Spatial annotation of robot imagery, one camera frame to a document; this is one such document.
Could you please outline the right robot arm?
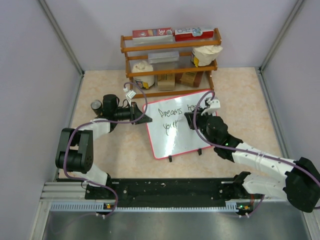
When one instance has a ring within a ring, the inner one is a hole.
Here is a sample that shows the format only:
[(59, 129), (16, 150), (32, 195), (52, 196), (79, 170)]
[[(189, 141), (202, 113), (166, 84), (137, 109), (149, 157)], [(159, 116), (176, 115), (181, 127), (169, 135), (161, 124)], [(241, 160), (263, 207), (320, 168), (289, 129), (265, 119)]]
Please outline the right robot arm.
[(320, 208), (320, 173), (311, 160), (305, 157), (294, 160), (264, 153), (231, 135), (221, 117), (207, 114), (204, 109), (186, 112), (184, 117), (189, 128), (213, 146), (220, 158), (266, 174), (240, 173), (233, 185), (237, 197), (259, 194), (287, 200), (306, 213)]

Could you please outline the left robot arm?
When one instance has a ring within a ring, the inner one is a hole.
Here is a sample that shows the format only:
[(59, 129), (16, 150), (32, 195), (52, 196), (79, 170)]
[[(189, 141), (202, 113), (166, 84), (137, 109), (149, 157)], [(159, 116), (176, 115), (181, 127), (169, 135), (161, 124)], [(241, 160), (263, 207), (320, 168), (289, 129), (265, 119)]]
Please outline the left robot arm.
[(55, 165), (69, 173), (73, 172), (82, 181), (96, 186), (96, 192), (102, 198), (109, 198), (114, 191), (108, 183), (110, 175), (94, 164), (94, 141), (111, 133), (119, 124), (146, 124), (153, 119), (142, 112), (136, 102), (126, 100), (119, 105), (115, 94), (103, 96), (103, 101), (94, 100), (90, 107), (96, 118), (83, 124), (79, 129), (64, 128), (61, 131)]

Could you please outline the pink framed whiteboard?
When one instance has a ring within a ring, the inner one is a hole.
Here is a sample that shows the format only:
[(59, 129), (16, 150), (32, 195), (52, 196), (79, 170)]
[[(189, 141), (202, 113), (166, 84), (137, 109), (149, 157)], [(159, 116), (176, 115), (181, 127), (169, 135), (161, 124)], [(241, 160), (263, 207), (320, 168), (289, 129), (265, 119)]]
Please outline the pink framed whiteboard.
[(200, 98), (208, 90), (150, 102), (142, 107), (152, 122), (146, 124), (153, 155), (164, 159), (175, 155), (209, 148), (195, 130), (188, 126), (187, 119), (178, 122), (184, 113), (192, 112)]

